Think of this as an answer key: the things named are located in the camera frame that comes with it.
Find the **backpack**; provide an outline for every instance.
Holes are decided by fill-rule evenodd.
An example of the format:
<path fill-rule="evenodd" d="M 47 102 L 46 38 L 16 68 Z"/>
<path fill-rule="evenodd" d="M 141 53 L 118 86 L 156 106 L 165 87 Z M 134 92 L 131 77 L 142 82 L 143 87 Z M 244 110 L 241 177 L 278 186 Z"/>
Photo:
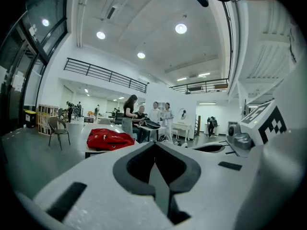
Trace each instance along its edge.
<path fill-rule="evenodd" d="M 113 151 L 134 145 L 134 139 L 127 133 L 117 133 L 106 128 L 96 128 L 92 129 L 86 143 L 92 149 Z"/>
<path fill-rule="evenodd" d="M 159 142 L 163 142 L 163 141 L 165 141 L 165 140 L 168 140 L 168 138 L 166 137 L 166 135 L 160 136 Z"/>

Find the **person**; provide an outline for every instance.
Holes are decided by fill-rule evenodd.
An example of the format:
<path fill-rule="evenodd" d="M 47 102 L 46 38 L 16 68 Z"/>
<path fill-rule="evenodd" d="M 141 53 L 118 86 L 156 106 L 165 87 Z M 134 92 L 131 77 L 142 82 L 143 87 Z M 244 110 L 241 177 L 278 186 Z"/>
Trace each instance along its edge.
<path fill-rule="evenodd" d="M 173 111 L 170 109 L 170 104 L 168 102 L 165 103 L 164 105 L 165 110 L 163 112 L 163 126 L 166 127 L 166 137 L 170 142 L 173 142 L 172 139 L 172 123 L 173 123 L 173 118 L 174 114 Z"/>
<path fill-rule="evenodd" d="M 138 100 L 138 97 L 133 94 L 124 104 L 124 117 L 122 120 L 121 129 L 132 137 L 132 119 L 138 115 L 133 113 L 133 106 Z"/>
<path fill-rule="evenodd" d="M 160 109 L 158 108 L 158 102 L 154 102 L 153 109 L 150 111 L 148 117 L 151 121 L 158 123 L 160 121 Z"/>
<path fill-rule="evenodd" d="M 134 113 L 136 114 L 138 117 L 133 119 L 133 133 L 137 134 L 137 142 L 139 143 L 142 143 L 150 134 L 150 131 L 148 130 L 145 130 L 143 128 L 140 128 L 140 122 L 141 121 L 144 121 L 145 120 L 145 114 L 144 114 L 144 110 L 145 110 L 145 107 L 144 106 L 140 106 L 139 107 L 139 110 Z"/>
<path fill-rule="evenodd" d="M 186 119 L 186 117 L 187 117 L 187 112 L 186 110 L 183 110 L 183 114 L 181 115 L 181 120 Z"/>
<path fill-rule="evenodd" d="M 114 111 L 112 112 L 112 117 L 115 117 L 116 113 L 117 113 L 117 110 L 116 110 L 116 108 L 114 108 Z"/>
<path fill-rule="evenodd" d="M 207 119 L 207 127 L 208 127 L 208 135 L 209 138 L 211 138 L 211 135 L 213 134 L 214 126 L 213 126 L 213 117 L 208 117 Z"/>
<path fill-rule="evenodd" d="M 71 114 L 72 114 L 72 111 L 73 111 L 72 104 L 70 102 L 66 102 L 66 105 L 68 105 L 68 109 L 67 109 L 67 111 L 68 111 L 68 123 L 70 123 L 71 122 Z"/>
<path fill-rule="evenodd" d="M 78 108 L 78 120 L 79 120 L 79 117 L 81 117 L 81 108 L 82 108 L 81 102 L 77 104 L 77 108 Z"/>
<path fill-rule="evenodd" d="M 97 105 L 97 107 L 95 108 L 95 113 L 94 113 L 94 116 L 96 117 L 95 119 L 97 119 L 99 115 L 99 105 Z"/>

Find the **person in black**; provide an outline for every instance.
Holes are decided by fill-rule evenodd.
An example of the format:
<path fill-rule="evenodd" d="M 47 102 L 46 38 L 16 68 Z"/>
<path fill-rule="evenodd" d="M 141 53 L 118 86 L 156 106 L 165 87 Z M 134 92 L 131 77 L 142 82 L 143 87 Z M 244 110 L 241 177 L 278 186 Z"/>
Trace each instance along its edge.
<path fill-rule="evenodd" d="M 208 117 L 208 119 L 207 119 L 207 127 L 208 127 L 209 137 L 211 137 L 211 135 L 213 134 L 213 130 L 214 130 L 212 117 Z"/>
<path fill-rule="evenodd" d="M 132 130 L 133 130 L 133 133 L 137 134 L 137 136 L 138 136 L 137 142 L 139 142 L 139 143 L 142 143 L 143 140 L 145 140 L 149 136 L 149 134 L 150 134 L 150 131 L 135 126 L 135 124 L 139 125 L 140 121 L 144 121 L 145 120 L 144 110 L 145 110 L 145 107 L 143 107 L 141 105 L 139 107 L 139 111 L 134 113 L 138 117 L 133 119 L 133 124 L 134 125 L 133 125 L 133 129 Z"/>
<path fill-rule="evenodd" d="M 133 94 L 124 104 L 124 118 L 121 124 L 121 129 L 132 137 L 132 119 L 137 118 L 138 115 L 133 113 L 133 106 L 138 100 L 137 96 Z"/>
<path fill-rule="evenodd" d="M 82 108 L 81 102 L 77 104 L 77 108 L 78 108 L 78 120 L 79 120 L 79 117 L 81 117 L 81 108 Z"/>
<path fill-rule="evenodd" d="M 72 114 L 72 104 L 70 102 L 66 102 L 66 104 L 68 105 L 68 122 L 70 123 L 71 122 L 71 114 Z"/>

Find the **black stripe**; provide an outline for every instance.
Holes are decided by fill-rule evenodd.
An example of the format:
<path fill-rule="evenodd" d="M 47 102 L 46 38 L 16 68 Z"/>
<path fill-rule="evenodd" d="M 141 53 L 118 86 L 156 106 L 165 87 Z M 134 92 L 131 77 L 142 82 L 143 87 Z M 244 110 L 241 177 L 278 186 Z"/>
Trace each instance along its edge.
<path fill-rule="evenodd" d="M 242 168 L 242 165 L 228 162 L 220 162 L 219 165 L 235 171 L 239 171 Z"/>
<path fill-rule="evenodd" d="M 46 212 L 54 219 L 63 221 L 86 187 L 83 183 L 74 182 Z"/>

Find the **black shirt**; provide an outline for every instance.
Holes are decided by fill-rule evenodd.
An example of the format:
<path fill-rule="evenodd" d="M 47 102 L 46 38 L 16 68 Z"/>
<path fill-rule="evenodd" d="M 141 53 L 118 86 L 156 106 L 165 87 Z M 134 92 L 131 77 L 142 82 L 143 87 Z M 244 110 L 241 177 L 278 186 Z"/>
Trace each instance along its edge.
<path fill-rule="evenodd" d="M 144 113 L 142 113 L 141 115 L 139 114 L 139 112 L 136 112 L 136 113 L 134 113 L 134 114 L 136 114 L 138 117 L 136 117 L 135 119 L 141 119 L 141 118 L 144 118 L 145 117 L 145 114 Z"/>
<path fill-rule="evenodd" d="M 127 104 L 125 107 L 124 107 L 124 117 L 128 117 L 126 115 L 126 109 L 127 108 L 130 108 L 130 113 L 133 113 L 133 105 L 132 104 Z"/>

